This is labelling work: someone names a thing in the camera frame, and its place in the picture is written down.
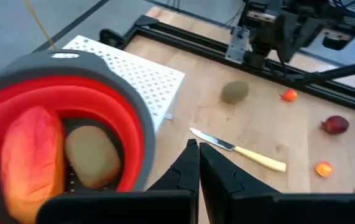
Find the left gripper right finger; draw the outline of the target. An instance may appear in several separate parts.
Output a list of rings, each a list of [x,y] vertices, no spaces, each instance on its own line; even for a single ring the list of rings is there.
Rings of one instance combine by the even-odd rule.
[[[211,224],[355,224],[355,194],[284,194],[200,143]]]

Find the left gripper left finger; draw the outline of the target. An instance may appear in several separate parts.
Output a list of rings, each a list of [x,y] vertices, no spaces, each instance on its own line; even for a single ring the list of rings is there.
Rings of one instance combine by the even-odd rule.
[[[37,224],[197,224],[199,184],[200,150],[189,139],[146,191],[64,194],[40,208]]]

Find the brown green plush kiwi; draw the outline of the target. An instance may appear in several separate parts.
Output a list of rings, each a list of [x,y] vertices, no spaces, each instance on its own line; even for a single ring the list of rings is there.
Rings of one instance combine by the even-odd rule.
[[[227,83],[221,92],[221,99],[225,103],[235,104],[243,99],[249,94],[248,83],[240,80]]]
[[[122,161],[108,135],[96,126],[81,126],[65,140],[65,152],[76,176],[89,189],[116,181]]]

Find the orange plush apple with stem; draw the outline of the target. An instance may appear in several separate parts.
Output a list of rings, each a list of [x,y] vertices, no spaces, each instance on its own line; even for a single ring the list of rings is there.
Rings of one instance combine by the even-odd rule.
[[[327,178],[333,173],[334,169],[329,162],[320,162],[315,166],[315,171],[321,177]]]

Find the red collapsible colander grey rim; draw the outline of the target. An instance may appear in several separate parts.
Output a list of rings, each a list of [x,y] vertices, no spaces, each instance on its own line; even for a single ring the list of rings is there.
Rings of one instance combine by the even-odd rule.
[[[72,50],[24,55],[0,70],[0,147],[21,112],[41,105],[62,118],[99,121],[113,129],[124,148],[119,191],[141,190],[154,160],[154,124],[144,100],[99,56]]]

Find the yellow red plush mango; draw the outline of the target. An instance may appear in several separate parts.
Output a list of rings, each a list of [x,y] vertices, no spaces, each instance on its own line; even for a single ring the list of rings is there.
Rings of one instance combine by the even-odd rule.
[[[1,149],[0,181],[6,208],[20,224],[35,224],[42,204],[64,192],[63,126],[34,107],[15,119]]]

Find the pale yellow plush banana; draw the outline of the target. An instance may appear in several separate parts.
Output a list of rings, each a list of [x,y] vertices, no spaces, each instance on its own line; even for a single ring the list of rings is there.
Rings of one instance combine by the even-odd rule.
[[[211,136],[209,134],[206,134],[198,129],[195,128],[190,128],[190,131],[192,134],[195,136],[199,137],[202,140],[207,141],[208,143],[211,143],[215,146],[218,146],[224,150],[227,151],[236,151],[237,153],[242,154],[243,156],[257,162],[258,164],[261,164],[269,169],[278,171],[278,172],[285,172],[287,170],[287,165],[284,162],[276,161],[274,159],[271,159],[269,157],[263,156],[261,154],[258,154],[256,152],[250,151],[248,149],[244,149],[239,146],[235,146],[233,144],[230,144],[226,141],[223,141],[222,139],[216,138],[214,136]]]

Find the white perforated metal shelf riser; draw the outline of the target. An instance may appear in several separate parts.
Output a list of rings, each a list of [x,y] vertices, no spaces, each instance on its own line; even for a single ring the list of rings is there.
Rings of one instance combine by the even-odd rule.
[[[185,74],[95,40],[76,36],[64,49],[96,54],[109,69],[132,85],[144,99],[157,132],[165,119],[172,119],[172,108]]]

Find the small red plush apple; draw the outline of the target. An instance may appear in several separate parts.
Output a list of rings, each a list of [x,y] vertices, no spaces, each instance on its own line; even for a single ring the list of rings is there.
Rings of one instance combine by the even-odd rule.
[[[297,99],[297,92],[293,89],[289,89],[289,90],[286,90],[283,94],[280,95],[280,98],[283,100],[283,101],[287,101],[287,102],[293,102]]]

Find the dark red plush plum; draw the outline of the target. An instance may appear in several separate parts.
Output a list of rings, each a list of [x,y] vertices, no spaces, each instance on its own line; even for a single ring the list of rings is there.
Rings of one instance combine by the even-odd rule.
[[[321,128],[331,135],[342,134],[348,130],[349,122],[342,116],[330,116],[321,122]]]

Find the black aluminium table frame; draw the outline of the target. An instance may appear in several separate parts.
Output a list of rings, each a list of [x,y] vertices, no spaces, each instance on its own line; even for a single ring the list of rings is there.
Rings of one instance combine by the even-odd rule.
[[[136,35],[355,110],[355,88],[335,81],[337,78],[355,75],[355,64],[324,72],[307,72],[290,65],[282,65],[275,60],[263,59],[263,65],[256,68],[242,60],[230,60],[230,55],[226,53],[227,44],[145,15],[141,15],[124,35],[119,35],[111,29],[101,29],[99,42],[123,50]]]

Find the silver frame bracket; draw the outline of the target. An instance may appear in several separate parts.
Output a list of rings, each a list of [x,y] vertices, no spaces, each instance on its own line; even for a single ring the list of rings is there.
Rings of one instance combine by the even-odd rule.
[[[235,27],[231,32],[231,40],[227,47],[225,59],[242,64],[249,43],[250,31],[245,26]]]

